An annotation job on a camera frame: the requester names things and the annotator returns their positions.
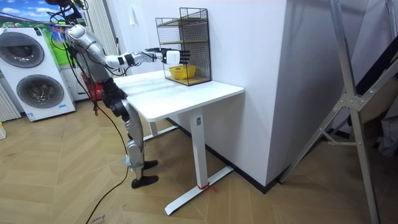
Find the robot leg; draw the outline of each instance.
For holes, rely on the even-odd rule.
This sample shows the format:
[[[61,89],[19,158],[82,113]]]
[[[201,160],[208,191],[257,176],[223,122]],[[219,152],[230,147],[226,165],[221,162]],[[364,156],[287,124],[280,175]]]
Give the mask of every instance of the robot leg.
[[[144,150],[141,150],[134,140],[130,140],[127,143],[127,151],[129,153],[126,156],[126,165],[136,173],[136,178],[132,181],[131,187],[136,189],[138,187],[153,184],[158,181],[158,177],[144,176],[144,169],[149,169],[156,166],[157,161],[144,161]]]
[[[132,181],[131,187],[136,189],[141,186],[150,185],[158,181],[158,177],[144,176],[144,169],[149,169],[157,165],[157,161],[144,160],[144,134],[142,124],[137,111],[126,101],[122,100],[129,117],[124,125],[131,140],[127,143],[128,156],[126,156],[126,165],[136,173],[136,178]]]

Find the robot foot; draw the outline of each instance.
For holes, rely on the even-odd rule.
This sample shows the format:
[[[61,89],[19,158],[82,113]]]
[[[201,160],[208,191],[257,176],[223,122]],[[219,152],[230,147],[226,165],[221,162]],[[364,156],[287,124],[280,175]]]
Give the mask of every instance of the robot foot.
[[[155,176],[142,176],[140,180],[134,179],[131,182],[131,187],[133,189],[137,189],[142,186],[147,186],[147,185],[156,183],[158,180],[159,180],[159,178],[156,175]]]
[[[144,162],[144,170],[150,169],[158,164],[157,160],[154,161],[145,161]]]

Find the desk leg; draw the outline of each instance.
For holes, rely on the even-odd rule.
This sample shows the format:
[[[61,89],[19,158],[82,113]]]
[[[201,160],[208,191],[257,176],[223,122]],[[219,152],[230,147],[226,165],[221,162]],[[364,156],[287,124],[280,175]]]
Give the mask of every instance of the desk leg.
[[[205,132],[203,130],[203,115],[201,108],[191,111],[190,124],[197,182],[199,187],[204,187],[209,183],[209,181],[207,179]]]
[[[205,133],[203,130],[203,115],[201,108],[191,111],[190,124],[198,185],[183,194],[181,197],[175,199],[172,203],[168,204],[164,209],[167,215],[171,215],[181,206],[185,205],[187,202],[206,190],[209,185],[213,185],[215,182],[233,171],[231,167],[227,166],[218,171],[215,175],[207,178]]]
[[[177,126],[171,126],[169,128],[163,129],[161,131],[157,131],[156,122],[148,122],[148,124],[149,124],[149,129],[150,129],[150,135],[145,136],[144,141],[151,140],[156,136],[159,136],[161,134],[167,133],[169,131],[172,131],[172,130],[178,128]]]
[[[148,122],[149,123],[149,129],[150,129],[150,133],[153,136],[157,135],[157,128],[156,128],[156,122]]]

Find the wooden floor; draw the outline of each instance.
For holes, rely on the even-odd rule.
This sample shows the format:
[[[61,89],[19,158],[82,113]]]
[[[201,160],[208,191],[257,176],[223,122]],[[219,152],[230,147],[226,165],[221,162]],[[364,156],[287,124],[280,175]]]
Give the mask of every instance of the wooden floor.
[[[77,110],[36,123],[26,117],[4,123],[0,224],[84,224],[98,200],[124,177],[124,149],[112,124],[101,113],[94,116],[89,103],[78,104]],[[114,120],[124,134],[121,120]],[[159,130],[167,126],[158,123]],[[130,172],[90,224],[370,223],[353,147],[321,143],[284,185],[265,195],[233,172],[215,184],[217,193],[205,191],[171,217],[164,207],[196,186],[191,140],[172,131],[147,143],[146,158],[159,160],[145,172],[159,181],[133,190]],[[207,159],[210,175],[224,167],[209,153]],[[371,162],[383,223],[398,223],[397,159],[372,152]]]

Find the washing machine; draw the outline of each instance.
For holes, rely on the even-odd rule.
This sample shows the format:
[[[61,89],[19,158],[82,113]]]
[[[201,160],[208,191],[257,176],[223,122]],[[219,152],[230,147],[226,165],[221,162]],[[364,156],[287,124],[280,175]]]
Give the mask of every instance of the washing machine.
[[[31,121],[75,111],[60,67],[38,28],[0,35],[0,70]]]

